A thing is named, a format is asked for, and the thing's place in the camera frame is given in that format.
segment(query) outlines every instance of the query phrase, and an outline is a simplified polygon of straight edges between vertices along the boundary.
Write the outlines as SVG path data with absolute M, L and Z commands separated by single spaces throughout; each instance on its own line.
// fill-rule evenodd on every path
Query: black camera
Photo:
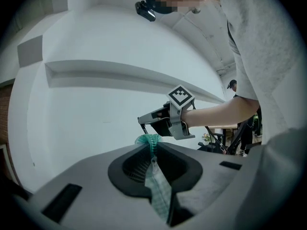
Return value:
M 144 17 L 145 19 L 151 22 L 155 21 L 154 11 L 148 8 L 145 1 L 135 3 L 135 10 L 140 16 Z

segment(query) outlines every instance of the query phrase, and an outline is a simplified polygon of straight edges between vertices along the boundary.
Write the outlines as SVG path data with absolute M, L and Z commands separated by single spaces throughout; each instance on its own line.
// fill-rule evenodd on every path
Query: wooden tabletop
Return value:
M 228 129 L 228 128 L 238 128 L 238 124 L 235 125 L 216 125 L 216 126 L 209 126 L 209 128 L 221 128 L 221 129 Z

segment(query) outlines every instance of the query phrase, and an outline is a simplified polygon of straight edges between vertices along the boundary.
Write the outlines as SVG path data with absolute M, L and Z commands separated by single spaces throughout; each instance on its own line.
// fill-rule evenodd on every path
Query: black cap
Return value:
M 166 2 L 156 0 L 146 0 L 148 8 L 161 14 L 168 14 L 177 11 L 177 7 L 167 7 Z
M 230 89 L 230 88 L 232 88 L 234 85 L 236 84 L 236 80 L 234 80 L 234 79 L 232 79 L 231 81 L 230 81 L 230 83 L 228 84 L 228 89 Z

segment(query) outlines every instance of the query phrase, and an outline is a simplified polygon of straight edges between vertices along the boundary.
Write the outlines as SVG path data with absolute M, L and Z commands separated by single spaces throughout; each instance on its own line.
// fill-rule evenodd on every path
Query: gray t-shirt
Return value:
M 220 0 L 234 39 L 237 95 L 258 100 L 263 139 L 307 123 L 306 45 L 278 0 Z

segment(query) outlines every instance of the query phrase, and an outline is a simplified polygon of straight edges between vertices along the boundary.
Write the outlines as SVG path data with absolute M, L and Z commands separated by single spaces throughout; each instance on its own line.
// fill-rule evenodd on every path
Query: forearm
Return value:
M 249 119 L 258 108 L 258 101 L 236 97 L 219 106 L 187 111 L 181 118 L 188 127 L 232 125 Z

